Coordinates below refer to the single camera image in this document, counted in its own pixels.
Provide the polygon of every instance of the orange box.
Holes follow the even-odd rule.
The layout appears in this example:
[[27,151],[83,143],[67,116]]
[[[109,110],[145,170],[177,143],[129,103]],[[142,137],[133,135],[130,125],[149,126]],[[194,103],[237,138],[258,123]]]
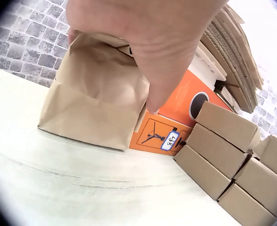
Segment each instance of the orange box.
[[159,109],[158,114],[189,127],[194,127],[196,124],[195,118],[204,101],[209,101],[230,110],[214,91],[207,87],[192,72],[187,70],[168,101]]
[[148,111],[129,148],[163,155],[176,155],[185,145],[192,128]]

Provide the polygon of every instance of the hand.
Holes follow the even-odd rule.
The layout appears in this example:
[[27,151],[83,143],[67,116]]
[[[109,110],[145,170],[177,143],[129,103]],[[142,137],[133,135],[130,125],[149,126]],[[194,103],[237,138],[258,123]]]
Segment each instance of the hand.
[[207,25],[227,0],[68,0],[71,43],[82,32],[126,40],[150,82],[147,109],[157,114],[180,83]]

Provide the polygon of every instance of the brown paper bag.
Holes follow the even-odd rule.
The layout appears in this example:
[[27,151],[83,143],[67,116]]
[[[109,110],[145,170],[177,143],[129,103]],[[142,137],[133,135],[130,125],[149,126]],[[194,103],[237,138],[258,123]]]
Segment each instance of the brown paper bag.
[[144,117],[149,83],[128,44],[81,33],[70,45],[43,105],[38,128],[74,140],[124,150]]

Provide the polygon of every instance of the fingernail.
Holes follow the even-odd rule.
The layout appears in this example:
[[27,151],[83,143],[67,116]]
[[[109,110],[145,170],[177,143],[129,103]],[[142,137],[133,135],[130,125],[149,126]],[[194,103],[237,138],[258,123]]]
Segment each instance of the fingernail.
[[157,114],[158,114],[158,112],[159,112],[159,110],[157,110],[157,111],[156,111],[156,112],[154,112],[153,114],[154,114],[154,115],[157,115]]

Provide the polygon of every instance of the white table surface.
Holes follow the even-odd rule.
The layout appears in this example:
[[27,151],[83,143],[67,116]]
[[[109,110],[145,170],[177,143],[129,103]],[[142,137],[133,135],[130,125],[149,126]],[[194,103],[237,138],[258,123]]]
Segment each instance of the white table surface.
[[37,129],[47,91],[0,70],[0,206],[20,225],[240,225],[171,156]]

